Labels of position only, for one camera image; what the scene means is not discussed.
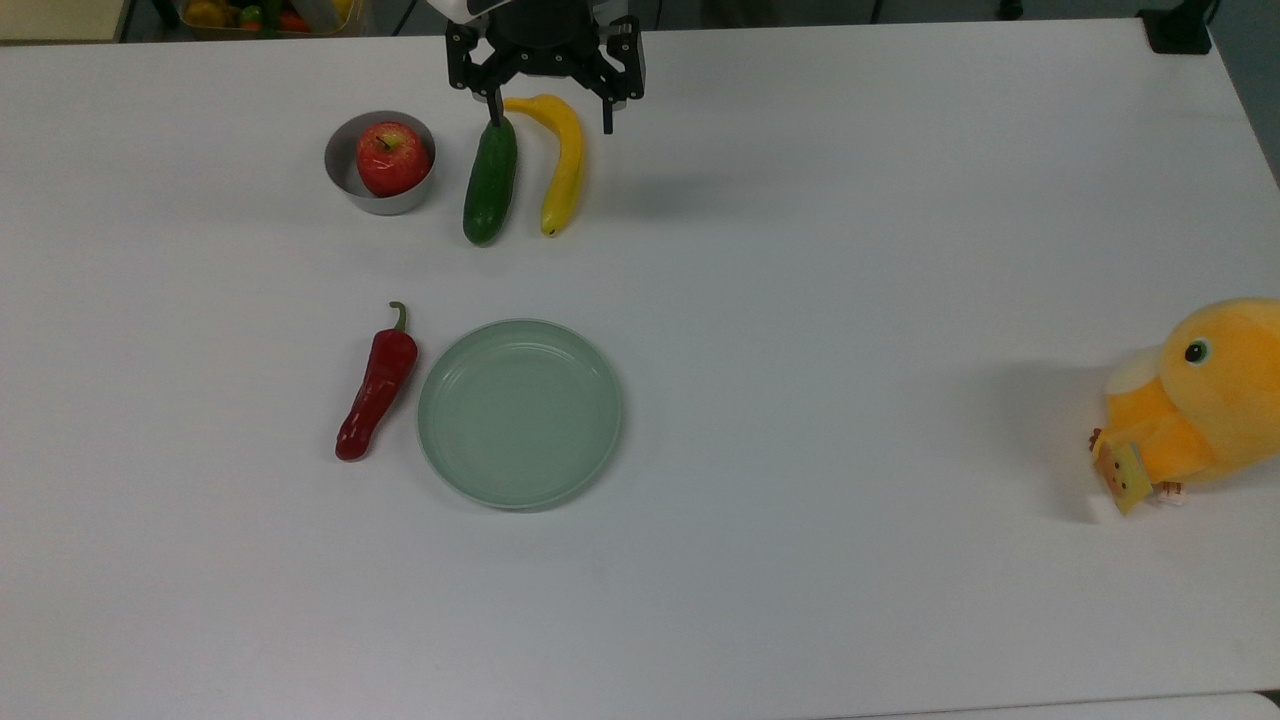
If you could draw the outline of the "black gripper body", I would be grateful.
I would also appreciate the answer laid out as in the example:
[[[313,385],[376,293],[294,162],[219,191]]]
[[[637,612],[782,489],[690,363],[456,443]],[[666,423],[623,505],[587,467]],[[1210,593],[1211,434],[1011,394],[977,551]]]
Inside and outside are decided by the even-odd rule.
[[[595,94],[617,91],[617,69],[600,51],[590,1],[488,1],[477,18],[492,47],[470,67],[470,88],[494,94],[516,74],[564,77]]]

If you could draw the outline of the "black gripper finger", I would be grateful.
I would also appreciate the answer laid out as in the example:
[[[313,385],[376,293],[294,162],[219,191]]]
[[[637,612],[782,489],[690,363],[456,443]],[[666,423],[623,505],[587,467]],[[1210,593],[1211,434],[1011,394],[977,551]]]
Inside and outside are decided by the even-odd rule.
[[[483,35],[471,26],[445,26],[445,58],[449,83],[454,88],[471,92],[486,105],[489,124],[500,127],[504,117],[500,88],[506,82],[503,76],[503,56],[497,61],[476,63],[472,53],[479,49]]]
[[[621,17],[598,29],[596,50],[590,56],[590,90],[602,105],[602,132],[614,133],[614,114],[627,101],[646,92],[643,26],[639,17]]]

